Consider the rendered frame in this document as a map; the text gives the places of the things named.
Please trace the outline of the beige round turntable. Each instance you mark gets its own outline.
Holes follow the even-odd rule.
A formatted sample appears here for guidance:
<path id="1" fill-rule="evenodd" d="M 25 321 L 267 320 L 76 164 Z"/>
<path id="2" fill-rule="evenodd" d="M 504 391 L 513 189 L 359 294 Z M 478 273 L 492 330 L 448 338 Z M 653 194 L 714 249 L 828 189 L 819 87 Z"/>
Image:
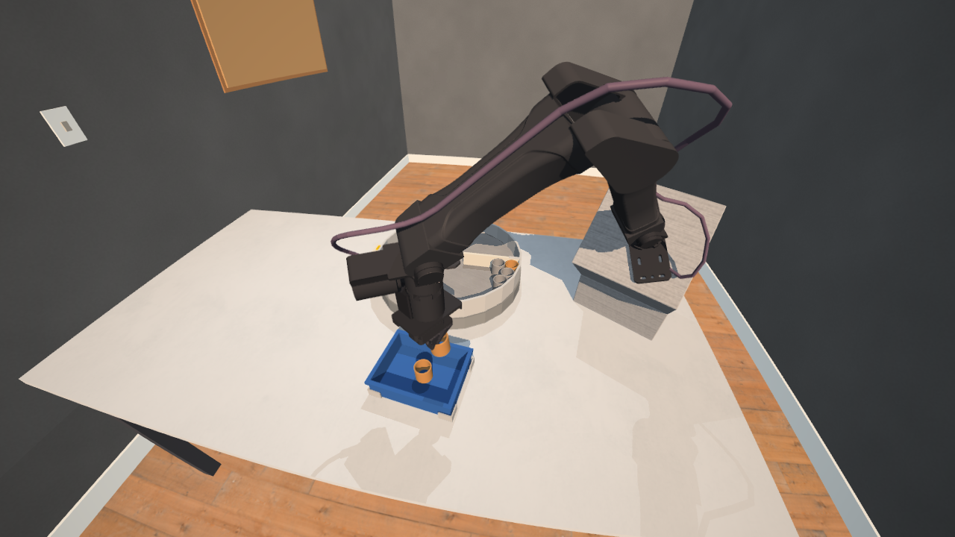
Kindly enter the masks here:
<path id="1" fill-rule="evenodd" d="M 505 229 L 491 224 L 463 249 L 464 258 L 444 270 L 443 289 L 463 302 L 463 309 L 450 314 L 449 330 L 465 329 L 502 314 L 516 297 L 521 285 L 522 252 L 519 243 Z M 516 260 L 514 275 L 492 290 L 492 260 Z"/>

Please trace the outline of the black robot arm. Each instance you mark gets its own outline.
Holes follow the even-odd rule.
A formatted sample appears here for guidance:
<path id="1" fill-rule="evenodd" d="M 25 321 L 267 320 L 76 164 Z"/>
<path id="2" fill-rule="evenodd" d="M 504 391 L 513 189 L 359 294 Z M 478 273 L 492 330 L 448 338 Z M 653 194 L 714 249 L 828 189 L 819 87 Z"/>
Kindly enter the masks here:
<path id="1" fill-rule="evenodd" d="M 395 223 L 421 216 L 451 194 L 444 203 L 419 223 L 396 229 L 398 242 L 347 257 L 356 301 L 395 295 L 397 308 L 413 319 L 406 289 L 435 295 L 444 270 L 464 258 L 463 249 L 484 229 L 538 192 L 593 166 L 610 183 L 610 208 L 630 245 L 635 283 L 671 280 L 668 235 L 656 193 L 657 181 L 678 161 L 673 144 L 634 89 L 560 111 L 595 88 L 620 82 L 616 78 L 563 62 L 542 81 L 550 94 L 503 142 L 449 186 L 416 200 Z"/>

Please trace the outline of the blue open crate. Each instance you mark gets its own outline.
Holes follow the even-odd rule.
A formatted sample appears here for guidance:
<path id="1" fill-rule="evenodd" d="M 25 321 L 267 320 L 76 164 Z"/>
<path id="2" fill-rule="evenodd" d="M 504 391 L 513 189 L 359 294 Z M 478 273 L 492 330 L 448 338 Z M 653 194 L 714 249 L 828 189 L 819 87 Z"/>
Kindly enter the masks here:
<path id="1" fill-rule="evenodd" d="M 435 357 L 426 344 L 417 344 L 407 332 L 397 329 L 364 383 L 388 400 L 451 417 L 474 349 L 450 346 L 447 356 Z M 433 378 L 427 383 L 417 381 L 413 369 L 421 358 L 432 363 Z"/>

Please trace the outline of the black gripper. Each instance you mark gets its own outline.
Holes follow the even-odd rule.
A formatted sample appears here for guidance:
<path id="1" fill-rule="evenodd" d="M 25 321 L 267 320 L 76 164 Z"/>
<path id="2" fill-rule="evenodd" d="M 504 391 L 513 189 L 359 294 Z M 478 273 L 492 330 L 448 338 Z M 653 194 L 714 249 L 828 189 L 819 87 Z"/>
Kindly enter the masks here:
<path id="1" fill-rule="evenodd" d="M 444 290 L 443 285 L 435 295 L 412 295 L 407 289 L 406 292 L 410 297 L 413 319 L 409 319 L 401 310 L 396 310 L 392 314 L 392 322 L 397 327 L 403 327 L 417 344 L 426 344 L 433 350 L 434 345 L 440 343 L 453 325 L 450 314 L 458 308 L 462 310 L 463 302 Z"/>

